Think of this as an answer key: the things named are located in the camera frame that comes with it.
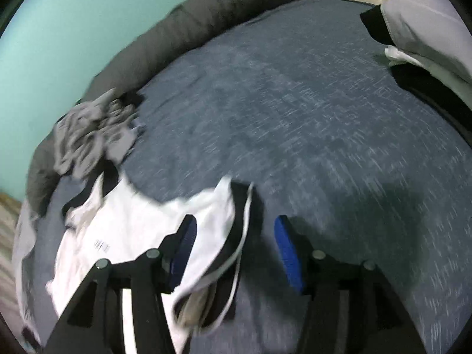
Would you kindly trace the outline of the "grey crumpled garment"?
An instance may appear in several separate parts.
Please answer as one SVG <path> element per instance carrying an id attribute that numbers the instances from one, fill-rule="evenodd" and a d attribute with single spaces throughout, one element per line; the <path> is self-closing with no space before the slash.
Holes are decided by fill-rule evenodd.
<path id="1" fill-rule="evenodd" d="M 143 134 L 137 108 L 144 98 L 112 88 L 74 106 L 54 126 L 54 170 L 82 180 L 102 158 L 121 164 Z"/>

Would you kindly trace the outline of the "striped beige curtain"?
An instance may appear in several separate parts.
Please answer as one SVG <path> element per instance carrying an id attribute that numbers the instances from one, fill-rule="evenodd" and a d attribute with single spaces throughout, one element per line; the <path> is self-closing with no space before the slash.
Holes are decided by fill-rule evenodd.
<path id="1" fill-rule="evenodd" d="M 15 229 L 21 204 L 11 196 L 1 193 L 0 205 L 1 314 L 6 320 L 17 322 L 21 320 L 21 317 L 16 297 L 12 256 Z"/>

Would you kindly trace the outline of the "stack of folded clothes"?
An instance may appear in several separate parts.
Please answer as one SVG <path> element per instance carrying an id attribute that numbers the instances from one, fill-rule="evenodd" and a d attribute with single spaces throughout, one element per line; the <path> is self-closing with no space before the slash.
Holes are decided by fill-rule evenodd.
<path id="1" fill-rule="evenodd" d="M 360 14 L 395 81 L 471 137 L 471 33 L 449 0 L 386 0 Z"/>

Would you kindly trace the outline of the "blue patterned bed sheet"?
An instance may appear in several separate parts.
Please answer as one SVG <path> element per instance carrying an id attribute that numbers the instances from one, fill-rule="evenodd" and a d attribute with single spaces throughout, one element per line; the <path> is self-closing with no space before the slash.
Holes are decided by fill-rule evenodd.
<path id="1" fill-rule="evenodd" d="M 315 248 L 370 259 L 428 353 L 471 316 L 471 148 L 401 89 L 366 6 L 301 0 L 190 51 L 142 90 L 146 126 L 123 167 L 168 201 L 223 176 L 254 183 L 254 224 L 229 318 L 192 353 L 292 353 L 306 310 L 273 238 L 288 215 Z"/>

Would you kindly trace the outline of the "dark grey rolled duvet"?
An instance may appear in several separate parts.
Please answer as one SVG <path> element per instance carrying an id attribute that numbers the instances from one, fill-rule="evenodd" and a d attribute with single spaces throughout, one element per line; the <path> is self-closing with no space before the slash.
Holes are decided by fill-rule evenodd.
<path id="1" fill-rule="evenodd" d="M 267 10 L 296 0 L 186 0 L 114 56 L 90 82 L 78 102 L 93 101 L 108 90 L 137 92 L 184 53 Z M 38 145 L 26 182 L 26 200 L 39 216 L 62 175 L 54 170 L 53 130 Z"/>

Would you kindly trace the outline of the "light grey blanket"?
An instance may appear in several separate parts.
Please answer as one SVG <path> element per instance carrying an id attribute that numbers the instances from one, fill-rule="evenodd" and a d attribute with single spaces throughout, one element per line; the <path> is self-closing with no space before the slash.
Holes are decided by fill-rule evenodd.
<path id="1" fill-rule="evenodd" d="M 37 241 L 37 220 L 39 215 L 25 199 L 22 202 L 14 235 L 12 264 L 14 269 L 16 296 L 23 327 L 40 344 L 33 313 L 33 263 Z"/>

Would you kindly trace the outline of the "white polo shirt black trim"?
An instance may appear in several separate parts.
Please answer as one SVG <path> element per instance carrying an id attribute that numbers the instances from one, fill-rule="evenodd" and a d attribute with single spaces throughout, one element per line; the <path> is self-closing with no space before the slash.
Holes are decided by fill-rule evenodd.
<path id="1" fill-rule="evenodd" d="M 63 208 L 65 233 L 46 288 L 62 314 L 99 260 L 113 264 L 158 251 L 170 272 L 163 309 L 173 348 L 223 322 L 237 292 L 253 188 L 222 178 L 189 198 L 158 202 L 123 173 L 102 173 Z"/>

